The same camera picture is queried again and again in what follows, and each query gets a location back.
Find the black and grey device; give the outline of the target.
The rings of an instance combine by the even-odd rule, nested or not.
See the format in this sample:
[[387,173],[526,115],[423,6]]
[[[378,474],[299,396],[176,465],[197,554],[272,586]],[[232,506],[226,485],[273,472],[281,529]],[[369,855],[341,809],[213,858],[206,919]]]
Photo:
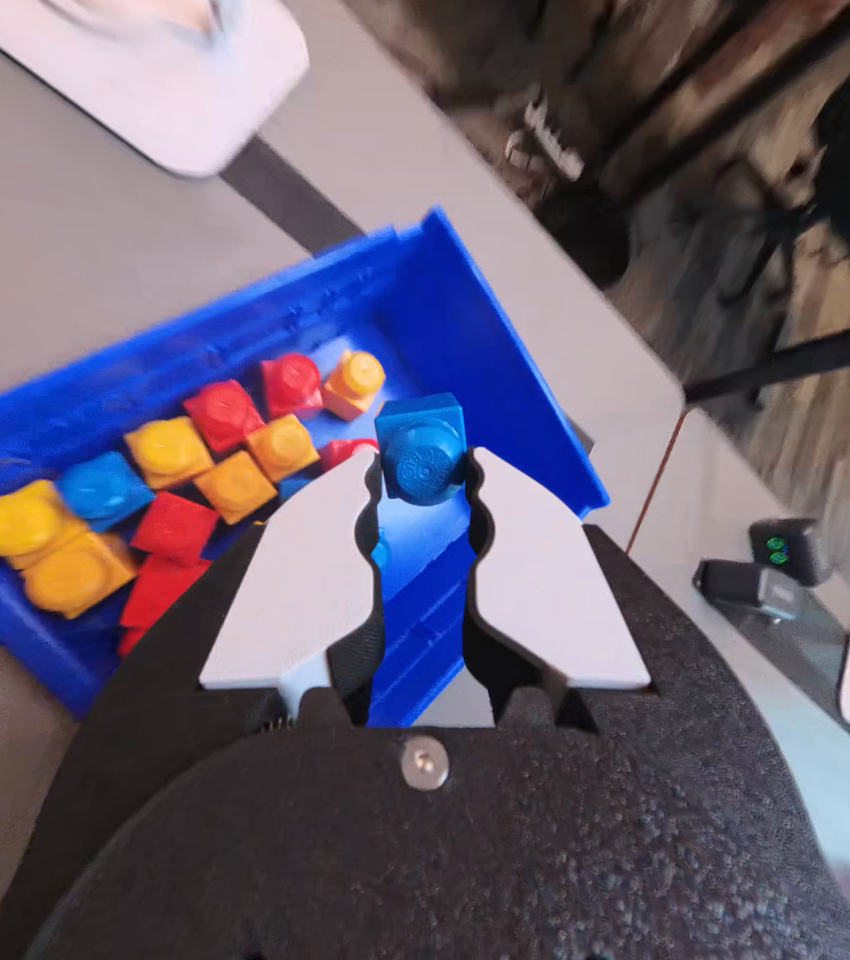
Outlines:
[[692,582],[712,606],[769,621],[794,621],[806,606],[803,585],[776,568],[753,561],[703,559]]

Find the blue mega block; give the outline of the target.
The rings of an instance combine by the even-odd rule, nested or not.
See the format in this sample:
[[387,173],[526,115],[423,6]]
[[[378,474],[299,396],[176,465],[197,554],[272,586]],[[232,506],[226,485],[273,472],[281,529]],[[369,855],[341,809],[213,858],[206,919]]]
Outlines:
[[389,498],[435,507],[464,488],[468,444],[463,410],[452,393],[388,400],[375,428]]

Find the black round floor base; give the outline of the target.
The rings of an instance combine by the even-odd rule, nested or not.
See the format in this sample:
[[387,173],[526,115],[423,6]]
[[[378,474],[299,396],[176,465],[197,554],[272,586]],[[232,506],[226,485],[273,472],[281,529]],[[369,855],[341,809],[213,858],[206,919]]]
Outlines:
[[599,290],[623,278],[631,257],[629,222],[599,186],[573,183],[555,188],[541,200],[536,217]]

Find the white power strip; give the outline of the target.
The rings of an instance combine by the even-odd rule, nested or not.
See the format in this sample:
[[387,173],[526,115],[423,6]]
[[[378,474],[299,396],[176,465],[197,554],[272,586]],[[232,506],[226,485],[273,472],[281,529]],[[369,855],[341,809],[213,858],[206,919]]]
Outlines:
[[580,180],[585,161],[549,121],[546,97],[529,100],[522,111],[520,126],[505,141],[503,156],[512,168],[527,174],[545,174],[569,184]]

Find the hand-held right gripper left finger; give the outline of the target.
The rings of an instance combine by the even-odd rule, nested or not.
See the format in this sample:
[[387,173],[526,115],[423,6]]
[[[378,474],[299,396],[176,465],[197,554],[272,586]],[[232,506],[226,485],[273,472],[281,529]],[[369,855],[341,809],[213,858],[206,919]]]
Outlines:
[[198,682],[205,692],[273,690],[297,719],[332,690],[367,726],[385,653],[379,453],[360,449],[265,523]]

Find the black metal pole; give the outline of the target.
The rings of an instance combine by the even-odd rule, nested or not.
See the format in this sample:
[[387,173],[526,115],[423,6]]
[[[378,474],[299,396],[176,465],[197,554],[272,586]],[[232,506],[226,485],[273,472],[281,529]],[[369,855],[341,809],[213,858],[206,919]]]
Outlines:
[[759,364],[686,385],[687,406],[765,387],[850,369],[850,328],[783,348]]

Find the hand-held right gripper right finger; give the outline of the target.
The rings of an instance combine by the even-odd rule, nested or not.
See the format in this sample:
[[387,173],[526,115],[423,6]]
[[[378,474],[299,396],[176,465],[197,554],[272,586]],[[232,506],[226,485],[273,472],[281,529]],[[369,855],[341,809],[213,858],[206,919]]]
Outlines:
[[547,724],[584,724],[581,691],[647,693],[652,676],[584,525],[555,494],[488,448],[467,454],[462,651],[493,722],[531,690]]

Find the black device with green lights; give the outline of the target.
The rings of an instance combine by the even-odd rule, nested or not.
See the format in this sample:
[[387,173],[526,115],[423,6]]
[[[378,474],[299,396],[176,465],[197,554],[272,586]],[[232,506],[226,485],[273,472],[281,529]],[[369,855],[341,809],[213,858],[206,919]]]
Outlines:
[[823,584],[835,571],[822,522],[816,518],[761,519],[748,527],[747,534],[756,564],[777,569],[804,587]]

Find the pile of mega blocks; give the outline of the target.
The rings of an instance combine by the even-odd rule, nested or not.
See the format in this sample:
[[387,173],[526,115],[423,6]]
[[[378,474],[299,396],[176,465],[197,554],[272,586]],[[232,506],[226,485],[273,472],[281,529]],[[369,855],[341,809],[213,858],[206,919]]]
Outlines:
[[344,350],[322,373],[287,351],[193,390],[93,457],[0,493],[0,564],[57,625],[123,609],[125,659],[211,566],[210,547],[312,479],[379,449],[369,415],[386,372]]

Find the blue plastic bin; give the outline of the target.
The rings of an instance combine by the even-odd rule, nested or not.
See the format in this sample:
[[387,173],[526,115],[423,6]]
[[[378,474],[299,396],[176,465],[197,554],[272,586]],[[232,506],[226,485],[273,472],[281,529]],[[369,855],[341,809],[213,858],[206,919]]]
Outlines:
[[[347,350],[380,361],[383,389],[354,421],[306,419],[317,449],[375,438],[385,402],[448,392],[470,446],[513,464],[580,519],[608,505],[571,422],[439,208],[0,394],[0,496],[103,454],[130,462],[125,434],[184,415],[184,402],[214,383],[238,381],[264,410],[263,361],[303,354],[326,378]],[[119,667],[129,593],[67,620],[33,606],[0,558],[0,645],[84,719]]]

